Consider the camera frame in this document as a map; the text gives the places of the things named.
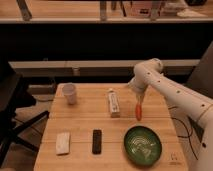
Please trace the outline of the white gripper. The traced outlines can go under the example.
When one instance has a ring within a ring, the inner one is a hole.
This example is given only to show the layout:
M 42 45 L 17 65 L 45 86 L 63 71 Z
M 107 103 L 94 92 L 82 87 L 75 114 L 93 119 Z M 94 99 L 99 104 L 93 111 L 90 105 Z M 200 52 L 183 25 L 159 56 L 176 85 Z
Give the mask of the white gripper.
M 129 88 L 136 93 L 136 99 L 137 99 L 137 105 L 142 105 L 144 97 L 145 97 L 145 91 L 148 87 L 146 83 L 144 83 L 141 80 L 138 80 L 136 77 L 133 77 L 128 82 Z

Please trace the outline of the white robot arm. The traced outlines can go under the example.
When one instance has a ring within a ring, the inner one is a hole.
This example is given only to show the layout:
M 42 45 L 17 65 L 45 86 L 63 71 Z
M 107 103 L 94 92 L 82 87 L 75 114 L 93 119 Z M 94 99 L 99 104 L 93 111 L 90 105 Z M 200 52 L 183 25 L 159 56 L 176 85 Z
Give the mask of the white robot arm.
M 134 66 L 128 85 L 139 103 L 151 86 L 204 129 L 195 171 L 213 171 L 213 99 L 166 78 L 162 71 L 163 63 L 157 58 L 140 62 Z

